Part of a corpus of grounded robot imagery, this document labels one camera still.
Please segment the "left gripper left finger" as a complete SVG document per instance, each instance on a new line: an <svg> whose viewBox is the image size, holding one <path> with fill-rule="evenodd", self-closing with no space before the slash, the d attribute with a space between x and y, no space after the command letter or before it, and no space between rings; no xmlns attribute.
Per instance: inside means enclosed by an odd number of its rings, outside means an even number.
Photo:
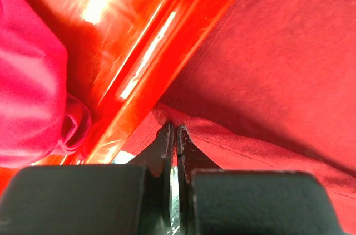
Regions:
<svg viewBox="0 0 356 235"><path fill-rule="evenodd" d="M170 179L174 126L165 123L153 142L130 163L144 169L140 180L138 229L170 229Z"/></svg>

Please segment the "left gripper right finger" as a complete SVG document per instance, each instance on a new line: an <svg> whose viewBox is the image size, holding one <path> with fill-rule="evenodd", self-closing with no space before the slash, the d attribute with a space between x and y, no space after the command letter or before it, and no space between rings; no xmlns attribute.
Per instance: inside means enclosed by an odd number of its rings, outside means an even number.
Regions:
<svg viewBox="0 0 356 235"><path fill-rule="evenodd" d="M196 169L219 169L220 167L194 144L185 125L177 127L176 149L181 234L194 234L192 173Z"/></svg>

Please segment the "dark red t shirt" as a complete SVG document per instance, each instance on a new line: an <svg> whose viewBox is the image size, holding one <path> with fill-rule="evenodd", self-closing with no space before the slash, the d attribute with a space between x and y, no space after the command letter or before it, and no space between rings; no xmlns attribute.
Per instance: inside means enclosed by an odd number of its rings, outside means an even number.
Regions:
<svg viewBox="0 0 356 235"><path fill-rule="evenodd" d="M355 233L355 0L237 0L123 150L184 124L224 169L304 170Z"/></svg>

